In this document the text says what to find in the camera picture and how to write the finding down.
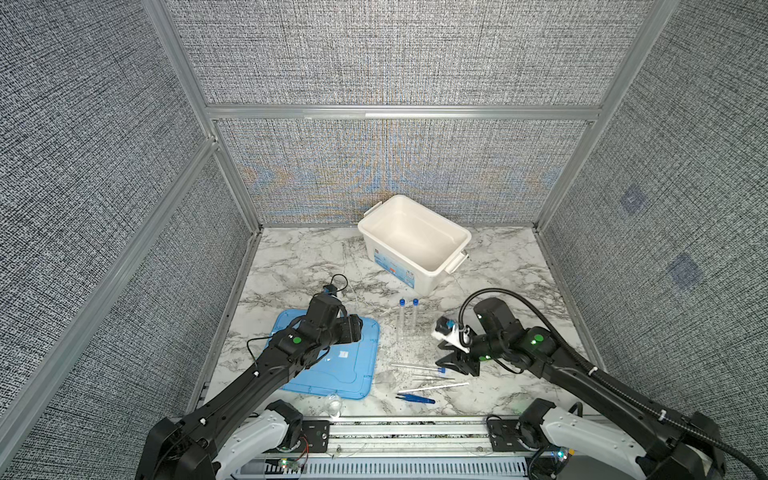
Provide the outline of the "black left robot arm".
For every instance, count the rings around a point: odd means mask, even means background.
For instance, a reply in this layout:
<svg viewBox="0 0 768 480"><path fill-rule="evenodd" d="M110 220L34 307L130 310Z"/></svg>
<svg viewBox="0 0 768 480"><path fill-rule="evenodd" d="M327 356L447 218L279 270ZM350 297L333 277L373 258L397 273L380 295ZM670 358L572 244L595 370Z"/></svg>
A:
<svg viewBox="0 0 768 480"><path fill-rule="evenodd" d="M336 344L360 341L363 321L329 293L271 335L253 364L212 400L179 420L161 419L149 432L138 479L226 479L255 455L296 445L302 415L275 401L250 415Z"/></svg>

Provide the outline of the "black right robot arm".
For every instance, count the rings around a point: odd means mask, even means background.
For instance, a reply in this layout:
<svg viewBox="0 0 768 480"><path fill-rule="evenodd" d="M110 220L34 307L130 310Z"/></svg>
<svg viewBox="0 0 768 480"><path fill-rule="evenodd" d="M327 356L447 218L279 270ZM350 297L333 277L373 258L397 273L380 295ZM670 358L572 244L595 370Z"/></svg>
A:
<svg viewBox="0 0 768 480"><path fill-rule="evenodd" d="M605 418L583 419L543 399L518 417L518 439L530 449L573 449L633 479L722 479L725 454L718 425L703 414L684 416L617 381L546 326L527 328L501 299L474 308L483 333L446 317L433 337L445 367L476 377L484 362L509 363L564 389Z"/></svg>

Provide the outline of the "clear test tube rack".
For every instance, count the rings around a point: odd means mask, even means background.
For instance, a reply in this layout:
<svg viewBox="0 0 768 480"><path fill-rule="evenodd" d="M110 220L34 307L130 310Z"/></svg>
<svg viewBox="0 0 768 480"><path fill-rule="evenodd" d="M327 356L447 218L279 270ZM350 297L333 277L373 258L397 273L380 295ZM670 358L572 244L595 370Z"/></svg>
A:
<svg viewBox="0 0 768 480"><path fill-rule="evenodd" d="M405 352L431 351L436 343L431 337L434 320L429 320L422 306L396 305L393 313L391 349Z"/></svg>

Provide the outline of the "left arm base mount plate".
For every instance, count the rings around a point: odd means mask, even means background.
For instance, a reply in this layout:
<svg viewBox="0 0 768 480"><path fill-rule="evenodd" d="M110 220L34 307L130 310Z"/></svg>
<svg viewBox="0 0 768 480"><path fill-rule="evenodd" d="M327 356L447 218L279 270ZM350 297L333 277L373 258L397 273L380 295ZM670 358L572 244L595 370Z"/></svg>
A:
<svg viewBox="0 0 768 480"><path fill-rule="evenodd" d="M304 420L301 427L290 427L287 439L278 447L268 450L272 454L326 453L330 440L330 427L327 420Z"/></svg>

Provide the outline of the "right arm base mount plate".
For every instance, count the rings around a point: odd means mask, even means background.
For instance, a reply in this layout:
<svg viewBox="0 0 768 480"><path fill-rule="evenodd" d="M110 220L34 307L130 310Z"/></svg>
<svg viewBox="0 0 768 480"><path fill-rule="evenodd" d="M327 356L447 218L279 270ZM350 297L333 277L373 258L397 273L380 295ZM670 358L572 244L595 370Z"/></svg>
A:
<svg viewBox="0 0 768 480"><path fill-rule="evenodd" d="M493 452L536 451L541 446L537 431L517 418L502 418L491 414L485 426Z"/></svg>

